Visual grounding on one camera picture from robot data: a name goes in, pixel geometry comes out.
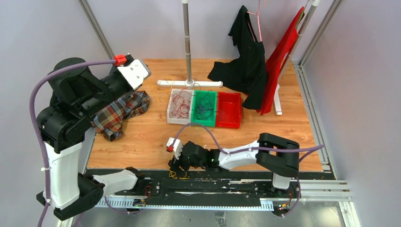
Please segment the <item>plaid cloth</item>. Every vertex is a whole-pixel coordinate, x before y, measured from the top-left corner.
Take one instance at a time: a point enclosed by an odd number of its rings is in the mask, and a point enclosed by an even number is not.
[[[128,93],[99,111],[92,125],[106,140],[114,141],[123,135],[122,121],[144,114],[149,105],[150,97],[145,91]]]

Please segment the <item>hanging garment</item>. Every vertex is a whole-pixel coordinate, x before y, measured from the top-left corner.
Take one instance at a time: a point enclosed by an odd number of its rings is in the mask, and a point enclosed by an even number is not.
[[[283,63],[284,57],[293,47],[296,39],[298,38],[298,32],[296,31],[296,27],[300,18],[303,17],[304,7],[302,7],[297,15],[292,20],[289,25],[286,33],[280,40],[280,43],[277,45],[274,52],[271,54],[269,59],[266,62],[266,71],[268,75],[266,88],[264,90],[264,98],[262,107],[257,112],[261,112],[261,115],[268,113],[271,111],[271,107],[273,105],[274,93],[276,91],[277,84],[279,82],[279,75],[281,65]]]
[[[123,135],[122,121],[144,114],[149,105],[150,97],[145,91],[134,91],[99,111],[92,125],[97,133],[103,133],[106,140],[114,141]]]
[[[264,47],[255,40],[248,9],[242,6],[228,34],[238,47],[240,57],[229,63],[215,62],[208,78],[222,81],[223,86],[248,94],[242,106],[259,110],[266,86]]]

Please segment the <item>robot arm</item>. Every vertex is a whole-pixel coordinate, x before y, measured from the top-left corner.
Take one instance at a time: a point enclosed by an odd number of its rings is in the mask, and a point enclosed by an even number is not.
[[[174,138],[170,138],[167,147],[170,147]],[[184,175],[190,167],[201,167],[206,171],[229,171],[237,166],[259,164],[273,172],[272,190],[287,190],[292,177],[299,175],[299,153],[282,153],[276,155],[264,150],[251,149],[254,147],[265,147],[278,149],[298,149],[299,144],[269,133],[262,133],[258,140],[237,147],[207,150],[189,141],[182,145],[176,140],[172,146],[173,159],[169,161],[172,171],[178,175]],[[240,149],[249,148],[248,151],[235,152]]]
[[[95,114],[138,89],[151,74],[142,60],[134,60],[130,54],[118,58],[118,65],[101,80],[92,75],[89,67],[69,70],[49,80],[53,96],[50,106],[39,113],[37,124],[50,164],[50,205],[60,220],[94,207],[103,196],[135,190],[143,184],[144,175],[132,167],[109,175],[78,173],[82,142]],[[82,62],[85,61],[81,58],[65,59],[54,70]],[[44,192],[36,198],[45,204]]]

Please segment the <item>black t-shirt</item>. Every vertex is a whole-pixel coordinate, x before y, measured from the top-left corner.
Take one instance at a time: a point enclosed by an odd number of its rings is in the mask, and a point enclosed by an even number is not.
[[[208,78],[222,81],[225,87],[248,94],[242,106],[259,110],[267,80],[264,47],[262,42],[253,39],[256,35],[247,11],[245,6],[240,8],[228,34],[233,38],[233,45],[238,47],[240,57],[229,63],[215,62]]]

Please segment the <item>white wall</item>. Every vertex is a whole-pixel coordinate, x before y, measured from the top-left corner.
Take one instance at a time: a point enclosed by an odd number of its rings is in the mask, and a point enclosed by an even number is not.
[[[401,1],[344,1],[305,66],[364,227],[399,226]]]
[[[293,60],[300,60],[332,2],[321,1]],[[306,0],[268,0],[264,7],[264,0],[261,0],[260,21],[266,58],[305,3]],[[114,52],[130,52],[138,58],[185,58],[180,0],[89,0],[89,4]],[[258,1],[189,1],[193,58],[232,59],[239,56],[228,33],[242,5],[256,12]],[[251,20],[258,34],[256,16],[251,15]]]
[[[34,85],[68,57],[107,59],[77,1],[14,0],[0,3],[0,222],[4,227],[36,226],[43,206],[42,156],[29,120]],[[92,68],[107,74],[106,68]],[[38,94],[36,112],[49,104],[50,86]],[[52,210],[44,226],[55,226]]]

